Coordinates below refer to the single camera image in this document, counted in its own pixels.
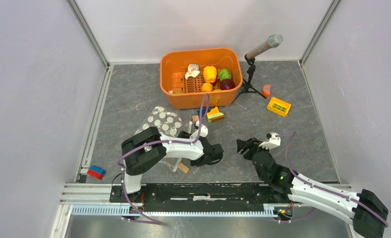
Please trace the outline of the orange plastic basket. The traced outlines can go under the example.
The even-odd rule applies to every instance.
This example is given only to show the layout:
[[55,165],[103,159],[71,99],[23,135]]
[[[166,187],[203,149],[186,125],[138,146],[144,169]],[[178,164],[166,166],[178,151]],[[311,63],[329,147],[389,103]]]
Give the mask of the orange plastic basket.
[[[184,76],[187,67],[192,63],[199,65],[200,74],[186,80]],[[215,66],[217,72],[222,68],[229,69],[235,83],[234,89],[221,90],[218,82],[214,90],[208,92],[210,106],[229,106],[232,103],[243,79],[237,54],[228,48],[201,49],[167,53],[160,61],[160,87],[172,108],[182,110],[200,107],[206,94],[201,91],[201,86],[206,83],[203,69],[210,65]],[[174,95],[173,92],[185,94]]]

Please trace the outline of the green toy lettuce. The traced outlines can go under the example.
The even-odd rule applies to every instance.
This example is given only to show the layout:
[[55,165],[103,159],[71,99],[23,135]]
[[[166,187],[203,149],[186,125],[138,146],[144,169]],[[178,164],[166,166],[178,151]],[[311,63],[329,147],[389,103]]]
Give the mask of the green toy lettuce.
[[232,74],[229,69],[222,68],[219,70],[217,77],[219,79],[219,82],[222,82],[223,80],[232,79]]

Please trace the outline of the polka dot zip top bag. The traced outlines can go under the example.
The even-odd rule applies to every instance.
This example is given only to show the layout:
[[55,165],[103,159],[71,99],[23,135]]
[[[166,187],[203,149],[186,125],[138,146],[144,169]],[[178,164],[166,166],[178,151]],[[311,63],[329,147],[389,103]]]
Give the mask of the polka dot zip top bag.
[[171,137],[178,137],[181,131],[192,132],[193,123],[185,119],[176,111],[169,110],[162,106],[155,106],[145,117],[134,135],[154,126],[160,134]]

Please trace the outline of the dark red toy onion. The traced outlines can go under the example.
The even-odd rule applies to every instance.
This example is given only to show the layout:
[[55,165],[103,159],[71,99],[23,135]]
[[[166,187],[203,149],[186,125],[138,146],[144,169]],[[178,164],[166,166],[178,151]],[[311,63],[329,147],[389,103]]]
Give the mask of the dark red toy onion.
[[220,82],[221,90],[231,90],[235,88],[235,83],[232,79],[224,79]]

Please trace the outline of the white toy garlic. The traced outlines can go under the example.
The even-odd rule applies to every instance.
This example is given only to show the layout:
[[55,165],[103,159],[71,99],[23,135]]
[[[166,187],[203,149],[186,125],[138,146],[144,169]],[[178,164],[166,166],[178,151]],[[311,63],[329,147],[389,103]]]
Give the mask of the white toy garlic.
[[185,73],[185,79],[189,79],[190,77],[196,78],[200,74],[200,67],[198,64],[192,63],[187,67],[187,72]]

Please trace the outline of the red toy chili pepper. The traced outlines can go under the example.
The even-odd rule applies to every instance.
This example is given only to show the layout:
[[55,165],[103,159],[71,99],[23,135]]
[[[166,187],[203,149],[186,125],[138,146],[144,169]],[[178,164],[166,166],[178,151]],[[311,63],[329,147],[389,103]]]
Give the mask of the red toy chili pepper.
[[213,86],[215,87],[219,81],[220,81],[220,79],[219,79],[219,78],[216,78],[216,80],[215,80],[214,83],[213,83]]

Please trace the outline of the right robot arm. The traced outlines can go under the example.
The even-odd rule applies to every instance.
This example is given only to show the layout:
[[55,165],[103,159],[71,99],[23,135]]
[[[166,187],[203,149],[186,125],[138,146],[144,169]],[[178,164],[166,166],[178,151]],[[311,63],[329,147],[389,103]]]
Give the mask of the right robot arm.
[[253,163],[259,179],[269,185],[275,201],[310,205],[350,224],[365,238],[383,237],[389,210],[374,192],[345,191],[277,164],[270,150],[280,146],[279,137],[272,136],[266,141],[255,137],[238,139],[236,144],[237,152]]

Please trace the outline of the yellow toy bell pepper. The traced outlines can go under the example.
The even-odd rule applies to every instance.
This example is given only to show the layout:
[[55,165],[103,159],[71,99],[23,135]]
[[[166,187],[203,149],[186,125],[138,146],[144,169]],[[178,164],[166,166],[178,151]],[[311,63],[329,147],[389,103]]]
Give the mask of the yellow toy bell pepper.
[[217,78],[217,69],[215,66],[206,66],[203,69],[203,77],[205,82],[214,83]]

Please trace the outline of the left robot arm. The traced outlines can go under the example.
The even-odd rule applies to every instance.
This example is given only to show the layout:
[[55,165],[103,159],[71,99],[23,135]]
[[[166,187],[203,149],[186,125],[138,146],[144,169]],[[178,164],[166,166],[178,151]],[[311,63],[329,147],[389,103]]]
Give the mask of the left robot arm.
[[135,202],[141,195],[142,175],[164,158],[189,159],[191,166],[214,165],[223,158],[220,144],[211,144],[205,133],[181,131],[178,137],[164,135],[151,126],[121,143],[122,157],[118,164],[125,168],[122,196]]

